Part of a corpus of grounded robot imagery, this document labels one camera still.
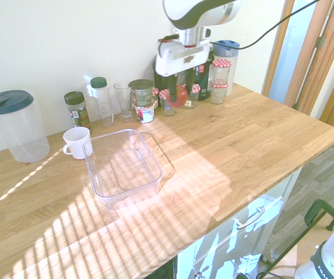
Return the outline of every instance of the lid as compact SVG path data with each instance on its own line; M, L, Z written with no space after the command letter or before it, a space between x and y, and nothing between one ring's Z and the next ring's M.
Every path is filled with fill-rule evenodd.
M152 80L134 80L128 85L132 89L149 89L154 86Z
M84 95L80 91L69 92L64 96L64 102L70 106L79 105L84 101Z
M104 77L95 77L91 79L92 88L103 88L107 86L107 80Z
M223 44L223 45L213 45L213 49L214 49L214 55L215 56L219 56L219 57L236 57L239 53L238 49L233 49L231 47L234 48L239 48L240 45L237 42L234 41L230 41L230 40L222 40L222 41L217 41L217 43L219 44Z
M216 59L213 60L212 62L213 66L217 67L217 68L229 68L231 67L231 61L226 60L226 59Z
M30 93L23 90L10 90L0 93L0 115L16 112L27 107L34 100Z
M191 88L191 92L190 92L190 93L196 94L196 93L199 93L199 91L200 91L200 85L194 83L194 84L192 85L192 88Z
M228 88L229 87L229 83L224 80L211 81L211 85L213 88Z
M153 96L157 96L159 94L159 89L153 87Z
M168 94L169 94L169 89L164 89L159 92L159 97L160 99L166 100Z

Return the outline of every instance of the plastic bottle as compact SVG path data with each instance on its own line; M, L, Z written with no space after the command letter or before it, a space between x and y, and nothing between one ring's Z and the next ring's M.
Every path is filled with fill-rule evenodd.
M70 112L74 127L86 127L91 129L91 122L87 112L87 104L84 95L80 91L69 92L64 96L64 101Z
M111 126L114 121L114 113L106 79L104 77L92 78L91 87L93 96L96 98L98 121L104 126Z

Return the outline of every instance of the dark green lid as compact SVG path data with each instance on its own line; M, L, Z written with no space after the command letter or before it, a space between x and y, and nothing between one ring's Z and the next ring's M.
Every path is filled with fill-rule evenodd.
M30 93L23 90L10 90L0 93L0 115L16 112L27 107L34 100Z
M69 92L64 96L64 102L70 106L79 105L85 101L84 95L80 91Z
M107 80L104 77L95 77L91 79L92 88L103 88L107 86Z
M132 89L149 89L154 86L152 80L134 80L128 84Z

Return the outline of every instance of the clear plastic container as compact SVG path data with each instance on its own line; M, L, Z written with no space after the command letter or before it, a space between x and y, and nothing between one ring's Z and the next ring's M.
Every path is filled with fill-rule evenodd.
M26 91L0 93L0 131L17 162L34 163L49 153L41 112L33 96Z
M83 149L93 192L107 209L158 193L163 171L139 132L126 129L95 137Z

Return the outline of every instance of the glass jar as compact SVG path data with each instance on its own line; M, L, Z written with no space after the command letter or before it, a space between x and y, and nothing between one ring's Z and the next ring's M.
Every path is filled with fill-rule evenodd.
M175 108L171 107L167 101L166 94L169 94L168 89L164 89L159 92L160 104L161 104L161 115L163 116L174 116L177 111Z
M194 109L197 107L197 99L199 97L200 86L199 84L193 84L190 95L184 104L184 109Z
M67 109L70 112L74 127L86 127L91 129L91 122L87 112L87 104L84 95L80 91L69 92L64 96Z
M215 82L212 81L210 102L215 105L220 105L224 103L228 86L229 84L223 82L222 80L216 80Z
M213 65L212 82L220 80L222 82L227 83L231 62L226 59L216 59L213 60L212 65Z

